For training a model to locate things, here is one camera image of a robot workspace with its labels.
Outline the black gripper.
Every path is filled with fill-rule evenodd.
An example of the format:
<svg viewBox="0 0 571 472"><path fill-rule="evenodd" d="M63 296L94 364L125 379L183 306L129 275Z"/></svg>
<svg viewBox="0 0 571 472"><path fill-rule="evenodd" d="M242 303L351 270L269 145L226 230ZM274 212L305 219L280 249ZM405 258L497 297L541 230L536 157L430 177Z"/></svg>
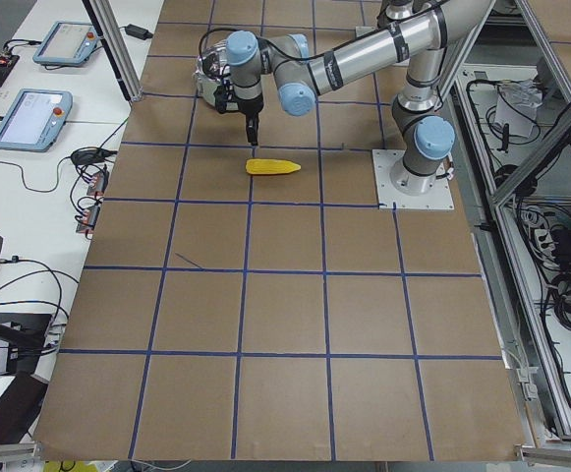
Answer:
<svg viewBox="0 0 571 472"><path fill-rule="evenodd" d="M245 115L248 143L258 144L259 116L262 111L262 94L253 98L241 98L230 82L220 84L214 92L214 107L218 113L240 112Z"/></svg>

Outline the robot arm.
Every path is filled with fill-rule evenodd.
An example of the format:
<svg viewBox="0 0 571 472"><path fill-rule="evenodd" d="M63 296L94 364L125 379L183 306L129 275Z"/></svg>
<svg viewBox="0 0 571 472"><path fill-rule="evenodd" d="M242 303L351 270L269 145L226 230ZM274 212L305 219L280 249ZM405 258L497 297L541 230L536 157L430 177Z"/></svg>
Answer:
<svg viewBox="0 0 571 472"><path fill-rule="evenodd" d="M387 66L408 62L405 84L392 109L407 148L389 177L399 192L419 196L432 186L455 140L453 127L433 112L444 54L450 43L473 27L475 17L456 1L429 1L408 17L389 19L317 55L310 54L302 34L266 38L248 30L232 30L224 41L223 68L205 68L204 72L217 83L215 109L243 114L247 140L255 146L264 106L263 77L273 77L287 114L304 116L321 95Z"/></svg>

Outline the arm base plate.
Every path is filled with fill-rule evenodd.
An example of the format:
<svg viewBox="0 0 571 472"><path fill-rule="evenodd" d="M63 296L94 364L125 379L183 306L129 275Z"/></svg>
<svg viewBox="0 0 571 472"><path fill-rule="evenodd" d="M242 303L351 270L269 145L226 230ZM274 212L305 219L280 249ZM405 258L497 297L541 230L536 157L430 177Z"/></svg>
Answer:
<svg viewBox="0 0 571 472"><path fill-rule="evenodd" d="M378 207L387 210L453 210L443 160L434 174L421 177L404 167L404 153L402 149L374 149L371 152Z"/></svg>

